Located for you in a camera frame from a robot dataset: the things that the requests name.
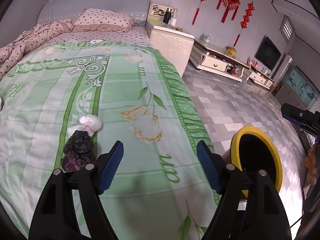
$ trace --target black tv screen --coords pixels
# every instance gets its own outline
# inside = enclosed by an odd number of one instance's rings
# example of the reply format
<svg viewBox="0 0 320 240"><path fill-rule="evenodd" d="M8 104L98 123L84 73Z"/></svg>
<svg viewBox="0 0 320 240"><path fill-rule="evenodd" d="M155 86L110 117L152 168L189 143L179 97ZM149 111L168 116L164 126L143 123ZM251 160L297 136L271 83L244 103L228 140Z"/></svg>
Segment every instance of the black tv screen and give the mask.
<svg viewBox="0 0 320 240"><path fill-rule="evenodd" d="M273 70L280 56L281 53L273 44L273 42L268 37L264 37L255 55L255 58L259 60L263 65L265 65L267 68Z"/></svg>

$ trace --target vent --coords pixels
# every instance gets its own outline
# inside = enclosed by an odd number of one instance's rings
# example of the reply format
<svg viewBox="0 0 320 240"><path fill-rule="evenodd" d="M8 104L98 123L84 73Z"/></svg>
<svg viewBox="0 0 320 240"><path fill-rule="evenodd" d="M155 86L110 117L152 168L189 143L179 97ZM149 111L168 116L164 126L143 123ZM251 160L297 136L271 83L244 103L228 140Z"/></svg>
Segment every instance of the vent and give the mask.
<svg viewBox="0 0 320 240"><path fill-rule="evenodd" d="M284 37L284 39L286 40L286 42L289 43L292 33L294 33L294 28L290 19L287 16L284 16L283 18L283 21L280 27L280 32Z"/></svg>

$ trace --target crumpled pink blanket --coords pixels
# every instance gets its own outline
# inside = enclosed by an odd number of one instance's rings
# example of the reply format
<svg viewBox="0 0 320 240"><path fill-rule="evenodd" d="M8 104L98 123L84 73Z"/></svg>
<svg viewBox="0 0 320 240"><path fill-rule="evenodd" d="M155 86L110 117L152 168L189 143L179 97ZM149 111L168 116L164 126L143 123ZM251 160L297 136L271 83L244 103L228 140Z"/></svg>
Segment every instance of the crumpled pink blanket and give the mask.
<svg viewBox="0 0 320 240"><path fill-rule="evenodd" d="M71 29L71 19L66 19L37 24L30 31L24 31L16 40L0 49L0 80L25 54L62 33L70 32Z"/></svg>

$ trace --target headboard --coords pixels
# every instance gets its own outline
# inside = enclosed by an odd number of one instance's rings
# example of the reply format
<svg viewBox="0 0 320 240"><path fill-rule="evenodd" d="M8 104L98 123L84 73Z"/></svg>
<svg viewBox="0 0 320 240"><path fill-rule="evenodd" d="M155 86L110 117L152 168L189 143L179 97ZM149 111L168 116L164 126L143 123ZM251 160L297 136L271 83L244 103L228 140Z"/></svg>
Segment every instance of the headboard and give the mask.
<svg viewBox="0 0 320 240"><path fill-rule="evenodd" d="M117 11L145 22L149 4L150 0L55 0L44 5L38 23L61 18L76 19L86 8Z"/></svg>

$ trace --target polka dot pillow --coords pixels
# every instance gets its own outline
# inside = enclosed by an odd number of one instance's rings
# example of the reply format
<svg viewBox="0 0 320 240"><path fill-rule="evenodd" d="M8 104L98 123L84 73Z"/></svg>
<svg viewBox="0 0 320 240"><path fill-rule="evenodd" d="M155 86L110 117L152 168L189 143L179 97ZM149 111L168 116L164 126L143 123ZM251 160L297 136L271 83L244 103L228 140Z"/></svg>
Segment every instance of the polka dot pillow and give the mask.
<svg viewBox="0 0 320 240"><path fill-rule="evenodd" d="M127 32L133 29L136 19L121 13L87 9L75 22L73 30L81 31L114 31Z"/></svg>

